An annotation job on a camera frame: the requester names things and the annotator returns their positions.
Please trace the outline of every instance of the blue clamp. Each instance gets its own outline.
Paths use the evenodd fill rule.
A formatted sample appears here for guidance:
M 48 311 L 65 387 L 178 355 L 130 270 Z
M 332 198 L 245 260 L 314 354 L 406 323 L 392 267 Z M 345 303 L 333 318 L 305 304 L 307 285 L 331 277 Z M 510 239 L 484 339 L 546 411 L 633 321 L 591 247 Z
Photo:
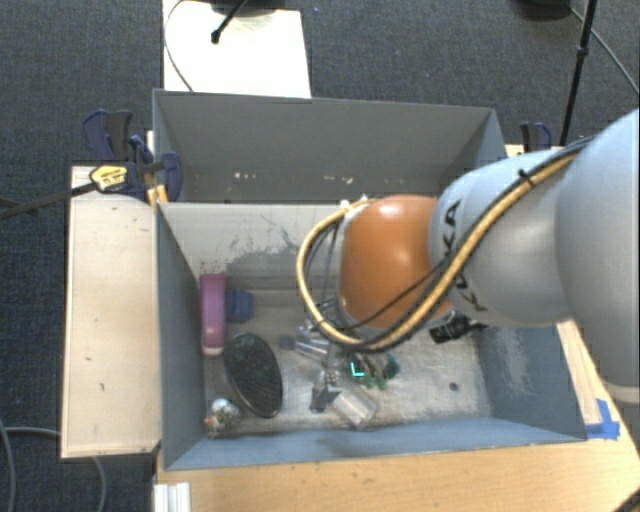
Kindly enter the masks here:
M 133 114 L 129 111 L 107 112 L 97 110 L 82 123 L 84 140 L 101 163 L 118 162 L 127 169 L 127 186 L 118 190 L 141 201 L 146 201 L 151 187 L 144 181 L 147 173 L 164 174 L 164 185 L 169 201 L 177 201 L 182 189 L 182 166 L 175 151 L 164 153 L 154 163 L 153 153 L 139 135 L 129 137 L 129 124 Z
M 609 412 L 609 405 L 605 400 L 596 398 L 598 409 L 600 410 L 601 423 L 585 425 L 587 429 L 587 436 L 589 439 L 601 438 L 601 439 L 618 439 L 620 437 L 620 422 L 613 421 L 611 419 L 611 413 Z

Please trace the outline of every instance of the pink bottle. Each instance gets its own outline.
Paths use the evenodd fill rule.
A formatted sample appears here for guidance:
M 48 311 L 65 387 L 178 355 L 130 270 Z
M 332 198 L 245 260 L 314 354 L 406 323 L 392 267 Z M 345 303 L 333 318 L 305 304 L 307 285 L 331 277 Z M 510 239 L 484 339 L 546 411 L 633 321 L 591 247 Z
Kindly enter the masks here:
M 200 316 L 202 318 L 201 344 L 205 356 L 222 354 L 225 339 L 225 276 L 200 276 Z

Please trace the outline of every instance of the gray carpet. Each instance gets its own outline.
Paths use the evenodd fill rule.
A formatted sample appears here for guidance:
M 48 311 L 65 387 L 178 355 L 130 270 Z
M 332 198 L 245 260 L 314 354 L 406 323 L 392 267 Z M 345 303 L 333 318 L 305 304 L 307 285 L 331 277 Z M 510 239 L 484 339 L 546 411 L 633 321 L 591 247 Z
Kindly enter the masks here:
M 505 139 L 523 120 L 557 141 L 580 23 L 525 16 L 519 0 L 286 0 L 303 12 L 314 96 L 494 107 Z M 581 9 L 582 2 L 574 2 Z M 600 2 L 595 28 L 638 80 L 640 3 Z M 592 41 L 570 140 L 638 106 Z M 92 158 L 80 123 L 98 108 L 151 126 L 161 85 L 160 0 L 4 0 L 0 6 L 0 196 L 62 190 L 72 162 Z M 62 381 L 66 207 L 0 221 L 0 418 L 58 428 Z M 90 463 L 61 463 L 55 443 L 14 438 L 18 511 L 92 510 Z M 105 459 L 109 511 L 150 506 L 151 457 Z M 0 458 L 0 510 L 6 507 Z

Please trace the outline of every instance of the gray bin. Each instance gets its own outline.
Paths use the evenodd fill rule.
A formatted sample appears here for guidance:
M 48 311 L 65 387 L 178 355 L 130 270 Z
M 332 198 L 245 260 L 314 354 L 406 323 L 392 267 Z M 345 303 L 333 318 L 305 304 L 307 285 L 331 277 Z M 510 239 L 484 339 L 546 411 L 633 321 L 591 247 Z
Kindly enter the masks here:
M 380 410 L 367 432 L 333 412 L 309 412 L 320 368 L 277 347 L 279 334 L 305 318 L 294 259 L 313 224 L 337 200 L 437 195 L 501 158 L 491 109 L 155 91 L 153 128 L 156 152 L 178 151 L 185 171 L 181 200 L 160 205 L 156 219 L 165 469 L 586 439 L 552 327 L 491 329 L 441 346 L 417 335 L 394 351 L 400 375 L 387 391 L 371 392 Z M 249 330 L 270 342 L 285 386 L 278 416 L 244 411 L 238 435 L 227 439 L 207 439 L 203 424 L 211 400 L 234 398 L 222 362 L 201 356 L 205 272 L 254 292 L 254 318 L 228 334 Z

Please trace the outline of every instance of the tripod leg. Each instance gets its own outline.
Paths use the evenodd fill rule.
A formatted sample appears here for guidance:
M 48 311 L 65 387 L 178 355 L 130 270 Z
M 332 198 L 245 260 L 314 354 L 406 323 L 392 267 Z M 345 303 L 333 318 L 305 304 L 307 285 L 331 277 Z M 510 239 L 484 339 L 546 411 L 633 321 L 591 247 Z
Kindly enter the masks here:
M 222 21 L 220 26 L 217 29 L 215 29 L 213 32 L 211 32 L 211 42 L 213 44 L 218 44 L 220 42 L 220 36 L 222 35 L 222 31 L 226 28 L 226 26 L 229 24 L 231 19 L 238 13 L 240 9 L 244 7 L 244 5 L 248 1 L 249 0 L 238 0 L 238 3 L 234 6 L 233 9 L 231 9 L 231 12 Z
M 582 34 L 578 45 L 578 53 L 576 55 L 576 67 L 573 72 L 573 80 L 571 81 L 571 89 L 569 91 L 569 99 L 567 101 L 567 110 L 564 114 L 564 122 L 562 123 L 562 134 L 560 135 L 560 145 L 566 146 L 567 136 L 569 135 L 569 126 L 571 117 L 573 116 L 573 107 L 578 95 L 578 86 L 580 85 L 580 76 L 582 75 L 582 65 L 584 59 L 589 54 L 589 37 L 591 36 L 591 26 L 596 13 L 597 0 L 588 0 L 587 8 L 582 22 Z

